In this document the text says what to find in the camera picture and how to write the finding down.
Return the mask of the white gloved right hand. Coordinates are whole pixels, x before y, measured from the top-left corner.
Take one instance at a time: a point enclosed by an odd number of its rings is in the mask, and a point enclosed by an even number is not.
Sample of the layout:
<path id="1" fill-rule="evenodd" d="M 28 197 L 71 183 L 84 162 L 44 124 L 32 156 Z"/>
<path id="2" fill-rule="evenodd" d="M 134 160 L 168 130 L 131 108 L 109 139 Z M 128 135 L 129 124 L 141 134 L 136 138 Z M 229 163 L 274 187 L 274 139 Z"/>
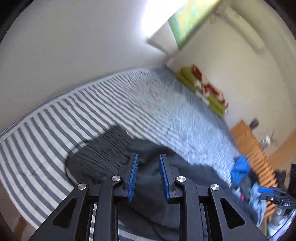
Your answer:
<path id="1" fill-rule="evenodd" d="M 277 207 L 269 217 L 267 224 L 268 240 L 279 240 L 284 236 L 295 218 L 295 209 L 283 209 Z"/>

